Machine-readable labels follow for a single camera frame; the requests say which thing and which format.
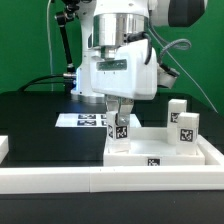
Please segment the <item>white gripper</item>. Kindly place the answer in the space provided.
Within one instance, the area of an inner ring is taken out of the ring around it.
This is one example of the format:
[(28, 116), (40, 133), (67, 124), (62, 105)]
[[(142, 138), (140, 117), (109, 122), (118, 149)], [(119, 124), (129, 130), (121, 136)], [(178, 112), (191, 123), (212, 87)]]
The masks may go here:
[(91, 59), (92, 90), (106, 94), (107, 114), (116, 115), (118, 126), (129, 125), (134, 100), (152, 100), (157, 92), (156, 53), (152, 50), (150, 61), (145, 64), (147, 47), (144, 39), (120, 47), (113, 60), (97, 56)]

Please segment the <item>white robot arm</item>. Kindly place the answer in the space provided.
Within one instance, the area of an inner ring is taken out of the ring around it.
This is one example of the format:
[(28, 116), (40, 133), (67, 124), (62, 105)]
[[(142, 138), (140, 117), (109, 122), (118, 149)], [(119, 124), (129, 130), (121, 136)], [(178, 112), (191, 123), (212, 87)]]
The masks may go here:
[(65, 45), (64, 79), (79, 97), (106, 101), (112, 122), (127, 126), (136, 100), (151, 100), (159, 87), (170, 88), (179, 73), (162, 58), (171, 48), (187, 50), (187, 39), (166, 42), (156, 53), (156, 26), (189, 27), (205, 13), (208, 0), (62, 0), (60, 28), (81, 20), (83, 62), (75, 67)]

